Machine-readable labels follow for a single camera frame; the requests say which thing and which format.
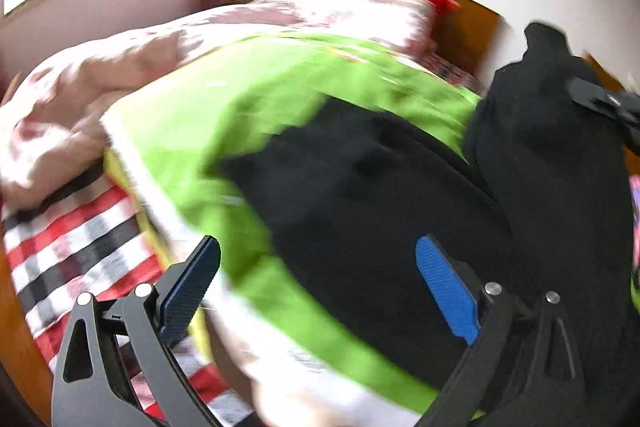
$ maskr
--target bed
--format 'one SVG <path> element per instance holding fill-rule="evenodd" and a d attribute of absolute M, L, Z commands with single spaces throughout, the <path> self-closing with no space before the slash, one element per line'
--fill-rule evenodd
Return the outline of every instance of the bed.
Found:
<path fill-rule="evenodd" d="M 471 0 L 454 1 L 460 8 L 424 40 L 416 40 L 413 29 L 367 37 L 370 27 L 357 17 L 336 16 L 340 10 L 327 8 L 324 0 L 222 7 L 81 44 L 27 77 L 0 113 L 8 160 L 3 168 L 14 180 L 3 187 L 0 320 L 12 333 L 0 339 L 0 360 L 44 423 L 50 423 L 50 371 L 75 298 L 82 291 L 101 299 L 125 295 L 137 283 L 156 280 L 168 263 L 162 245 L 145 233 L 144 203 L 104 172 L 99 157 L 107 142 L 97 117 L 105 108 L 230 42 L 291 30 L 371 38 L 416 69 L 473 88 L 472 74 L 501 18 Z M 228 425 L 256 421 L 196 341 L 188 337 L 174 350 L 194 388 Z M 22 348 L 14 351 L 17 345 Z M 126 351 L 125 339 L 122 347 Z M 143 408 L 162 417 L 142 375 L 133 382 Z"/>

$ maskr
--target headboard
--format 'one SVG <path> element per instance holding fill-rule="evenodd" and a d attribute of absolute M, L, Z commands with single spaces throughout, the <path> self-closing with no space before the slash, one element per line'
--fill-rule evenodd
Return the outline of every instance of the headboard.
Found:
<path fill-rule="evenodd" d="M 460 4 L 460 10 L 443 20 L 434 36 L 436 52 L 462 70 L 476 74 L 502 17 L 475 1 L 454 1 Z"/>

